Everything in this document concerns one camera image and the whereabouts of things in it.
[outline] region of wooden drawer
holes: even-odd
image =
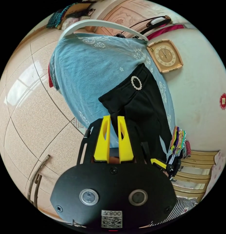
[[[218,152],[191,151],[191,155],[181,161],[194,164],[214,165],[214,157],[217,153]]]
[[[176,176],[182,176],[193,179],[210,179],[213,165],[192,164],[182,162],[180,171]]]
[[[196,198],[198,202],[200,202],[203,196],[205,195],[204,193],[184,193],[184,192],[180,192],[176,190],[175,190],[175,194],[177,197],[184,197],[186,199]]]
[[[176,175],[172,181],[175,190],[186,193],[205,193],[210,179],[194,179]]]

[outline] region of floor tile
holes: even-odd
[[[71,121],[74,118],[74,115],[71,112],[71,110],[69,109],[63,96],[54,87],[52,87],[52,88],[49,87],[48,73],[41,78],[41,81],[42,81],[45,89],[48,91],[50,97],[54,101],[54,103],[62,111],[62,113],[69,119],[69,121]]]
[[[41,161],[38,161],[37,164],[35,165],[29,179],[32,179],[32,175],[34,172],[37,170],[37,168],[40,166]],[[51,169],[49,169],[46,164],[39,170],[39,174],[42,175],[41,183],[40,183],[40,189],[43,191],[51,194],[54,188],[54,185],[57,181],[57,179],[60,177],[57,173],[53,172]]]
[[[19,169],[15,166],[15,164],[12,162],[12,160],[8,156],[6,150],[4,150],[4,158],[5,158],[5,167],[8,171],[8,174],[10,175],[11,179],[15,183],[15,185],[18,188],[20,188],[22,186],[25,189],[28,178],[26,178],[19,171]]]
[[[35,35],[31,38],[31,52],[32,54],[38,51],[39,49],[47,46],[50,43],[58,41],[60,35],[63,31],[62,30],[52,30],[49,29],[41,31],[41,33]]]
[[[83,135],[85,134],[86,132],[86,128],[77,120],[76,117],[74,117],[72,120],[71,120],[71,123],[73,124],[74,127],[76,127]]]
[[[32,56],[28,57],[12,74],[6,84],[6,96],[10,115],[29,88],[39,80]]]
[[[30,39],[23,43],[18,50],[12,54],[9,59],[6,67],[7,67],[7,78],[6,82],[9,80],[11,75],[15,72],[15,70],[25,61],[28,57],[30,57],[31,49],[30,49]]]
[[[4,70],[0,79],[0,96],[6,86],[6,76],[7,76],[7,70]]]
[[[1,155],[1,158],[4,162],[4,146],[3,146],[3,143],[1,141],[1,138],[0,138],[0,155]]]
[[[5,133],[10,119],[10,114],[8,111],[7,101],[6,101],[6,89],[4,88],[0,96],[0,138],[2,143],[4,143]]]
[[[27,184],[26,184],[26,189],[25,189],[25,195],[27,197],[27,194],[28,194],[28,188],[29,188],[29,185],[30,185],[30,180],[28,180]],[[36,185],[33,184],[33,187],[32,187],[32,190],[31,190],[31,201],[34,202],[34,193],[35,193],[35,189],[36,189]],[[37,195],[37,206],[39,208],[47,208],[51,205],[51,202],[50,202],[50,194],[43,191],[40,186],[39,186],[39,189],[38,189],[38,195]]]
[[[48,72],[48,65],[50,62],[50,58],[54,52],[54,49],[57,45],[58,41],[48,44],[47,46],[39,49],[35,52],[33,56],[33,61],[37,72],[41,77],[43,77]]]
[[[40,157],[43,161],[49,154],[46,166],[57,174],[62,174],[76,165],[83,135],[69,123],[49,144]]]
[[[37,158],[69,123],[40,80],[23,96],[11,118],[20,137]]]
[[[21,140],[11,119],[5,135],[4,148],[18,170],[29,178],[38,160]]]

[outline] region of metal pipe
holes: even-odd
[[[31,201],[31,191],[32,191],[32,187],[33,187],[33,183],[36,179],[36,175],[39,172],[39,170],[42,169],[42,167],[45,165],[46,161],[50,158],[50,155],[47,155],[45,157],[45,159],[41,162],[41,164],[39,165],[39,167],[36,169],[36,171],[33,173],[31,180],[30,180],[30,184],[29,184],[29,188],[28,188],[28,194],[27,194],[27,199],[29,200],[29,202],[31,204],[34,205],[34,202]]]

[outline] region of white wall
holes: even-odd
[[[183,67],[166,73],[176,125],[187,131],[191,149],[222,151],[226,157],[226,109],[219,100],[226,93],[226,69],[205,36],[196,29],[178,29],[155,38],[168,38],[177,47]]]
[[[50,20],[50,18],[52,17],[53,14],[47,16],[44,20],[42,20],[40,23],[38,23],[25,37],[27,37],[28,35],[30,35],[31,33],[33,33],[34,31],[36,31],[37,29],[47,25],[48,21]]]

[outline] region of colorful fabric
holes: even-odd
[[[77,3],[73,3],[67,7],[65,7],[63,10],[59,10],[57,12],[55,12],[51,18],[49,19],[46,27],[47,28],[56,28],[60,23],[61,23],[61,20],[62,20],[62,17],[64,16],[64,14],[66,13],[66,11],[71,7],[73,6],[74,4],[77,4]]]
[[[185,146],[186,142],[186,131],[182,131],[178,126],[175,126],[173,137],[170,144],[170,149],[167,153],[167,159],[173,155],[174,157],[179,156],[181,150]]]

